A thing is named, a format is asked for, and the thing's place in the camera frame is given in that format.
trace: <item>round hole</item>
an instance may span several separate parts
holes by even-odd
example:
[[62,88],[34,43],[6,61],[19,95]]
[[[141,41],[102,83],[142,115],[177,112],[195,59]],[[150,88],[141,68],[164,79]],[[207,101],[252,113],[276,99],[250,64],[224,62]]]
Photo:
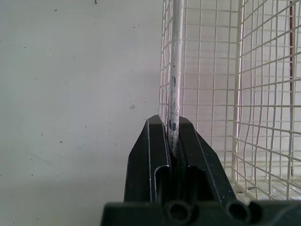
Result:
[[239,202],[230,203],[230,205],[228,206],[228,212],[236,220],[248,222],[250,218],[248,208],[244,204]]
[[166,206],[167,216],[178,224],[185,224],[191,218],[190,206],[182,201],[173,201]]
[[249,210],[251,212],[251,224],[259,223],[262,219],[262,209],[257,203],[251,202],[249,205]]

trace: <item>white wall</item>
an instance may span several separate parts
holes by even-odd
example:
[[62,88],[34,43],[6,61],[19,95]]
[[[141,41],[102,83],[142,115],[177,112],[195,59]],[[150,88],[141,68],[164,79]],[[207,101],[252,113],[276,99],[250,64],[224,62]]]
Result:
[[97,226],[122,201],[158,112],[161,6],[0,1],[0,225]]

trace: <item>wire shelf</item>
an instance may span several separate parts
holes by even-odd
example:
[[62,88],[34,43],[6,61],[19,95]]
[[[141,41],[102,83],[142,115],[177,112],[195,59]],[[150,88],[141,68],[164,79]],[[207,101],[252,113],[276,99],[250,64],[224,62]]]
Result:
[[[179,115],[217,152],[238,197],[301,199],[300,1],[182,1]],[[176,2],[163,4],[167,125]]]

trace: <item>white wire basket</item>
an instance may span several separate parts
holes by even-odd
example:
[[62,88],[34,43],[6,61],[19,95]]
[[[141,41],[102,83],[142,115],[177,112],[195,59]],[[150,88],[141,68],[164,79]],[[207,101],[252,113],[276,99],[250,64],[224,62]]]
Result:
[[245,202],[301,199],[300,9],[164,0],[161,119],[188,118]]

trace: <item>white metal rod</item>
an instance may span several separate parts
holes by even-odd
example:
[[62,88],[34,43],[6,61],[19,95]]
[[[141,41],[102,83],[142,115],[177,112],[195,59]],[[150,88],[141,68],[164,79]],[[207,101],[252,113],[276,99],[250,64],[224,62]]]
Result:
[[180,113],[180,81],[182,57],[184,0],[173,0],[172,49],[170,69],[170,89],[168,105],[168,142],[173,155],[176,157],[176,147],[179,137]]
[[[183,104],[180,103],[180,106],[220,106],[220,107],[226,107],[226,106],[234,106],[234,105],[226,105],[226,104]],[[240,105],[240,107],[301,107],[301,105]]]
[[226,44],[235,44],[236,42],[233,41],[217,41],[217,40],[206,40],[206,39],[183,39],[183,41],[198,41],[198,42],[216,42],[216,43],[226,43]]
[[[198,72],[185,72],[182,71],[181,73],[185,73],[185,74],[200,74],[200,75],[208,75],[208,73],[198,73]],[[227,73],[210,73],[210,75],[234,75],[234,74],[227,74]]]
[[236,28],[236,26],[217,25],[217,24],[198,24],[198,23],[184,23],[184,24],[193,25],[193,26]]
[[[232,9],[232,0],[230,0],[230,9]],[[229,15],[229,24],[231,24],[231,16],[232,16],[232,13],[230,13]],[[231,40],[231,35],[230,35],[230,29],[229,29],[229,33],[228,33],[228,41],[230,42]],[[230,57],[230,44],[228,44],[228,58]],[[230,60],[228,60],[228,66],[227,66],[227,73],[229,74],[230,72]],[[228,105],[228,97],[229,97],[229,92],[228,92],[228,89],[229,89],[229,76],[227,76],[227,81],[226,81],[226,89],[227,89],[227,94],[226,94],[226,105]],[[227,122],[227,118],[228,118],[228,106],[226,107],[226,115],[225,115],[225,135],[227,135],[227,128],[228,128],[228,122]],[[227,150],[227,138],[225,136],[225,140],[224,140],[224,150]],[[224,154],[224,163],[223,163],[223,167],[225,169],[226,167],[226,153]]]
[[[202,10],[200,10],[199,12],[199,22],[200,24],[202,23]],[[198,32],[198,37],[199,39],[201,39],[201,34],[202,34],[202,27],[199,28],[199,32]],[[198,56],[200,56],[201,54],[201,42],[198,42]],[[198,60],[198,72],[200,73],[201,72],[201,66],[200,66],[200,59]],[[199,89],[197,90],[197,103],[199,102]],[[197,121],[196,121],[196,129],[198,129],[198,111],[199,111],[199,107],[197,107]]]
[[237,13],[235,10],[226,10],[226,9],[218,9],[218,8],[197,8],[197,7],[184,7],[184,9],[192,9],[192,10],[199,10],[199,11],[217,11],[217,12],[227,12],[227,13]]
[[189,56],[189,55],[184,55],[183,57],[198,58],[198,59],[236,60],[236,58],[233,58],[233,57],[231,58],[231,57],[218,57],[218,56]]
[[239,116],[239,103],[240,103],[240,77],[241,77],[241,61],[242,58],[238,57],[242,54],[243,48],[243,34],[244,34],[244,23],[243,21],[243,10],[242,10],[243,0],[240,0],[238,3],[238,8],[240,9],[238,12],[238,24],[237,27],[237,38],[236,40],[240,40],[236,47],[236,69],[235,69],[235,91],[234,91],[234,115],[233,115],[233,141],[232,141],[232,181],[238,183],[238,176],[237,176],[237,151],[238,151],[238,135],[239,135],[239,123],[238,119]]

